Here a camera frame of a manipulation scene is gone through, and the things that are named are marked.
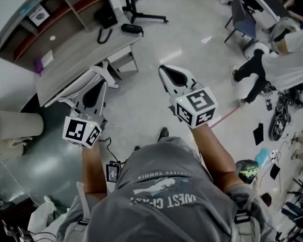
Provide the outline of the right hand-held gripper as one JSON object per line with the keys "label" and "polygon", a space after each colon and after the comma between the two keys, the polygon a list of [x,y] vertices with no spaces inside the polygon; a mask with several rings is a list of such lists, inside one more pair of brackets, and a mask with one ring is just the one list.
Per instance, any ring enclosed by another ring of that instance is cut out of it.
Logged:
{"label": "right hand-held gripper", "polygon": [[161,65],[159,77],[170,95],[170,109],[180,122],[191,129],[211,121],[218,102],[209,87],[196,81],[187,69],[173,65]]}

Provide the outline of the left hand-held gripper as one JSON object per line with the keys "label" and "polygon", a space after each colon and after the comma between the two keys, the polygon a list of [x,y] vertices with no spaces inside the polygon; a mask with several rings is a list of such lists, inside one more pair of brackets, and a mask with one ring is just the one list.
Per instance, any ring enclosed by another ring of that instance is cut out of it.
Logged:
{"label": "left hand-held gripper", "polygon": [[[103,115],[107,87],[106,81],[92,82],[78,94],[77,107],[74,102],[67,102],[71,112],[65,117],[62,135],[65,141],[82,148],[93,147],[108,122]],[[93,114],[80,110],[91,110]]]}

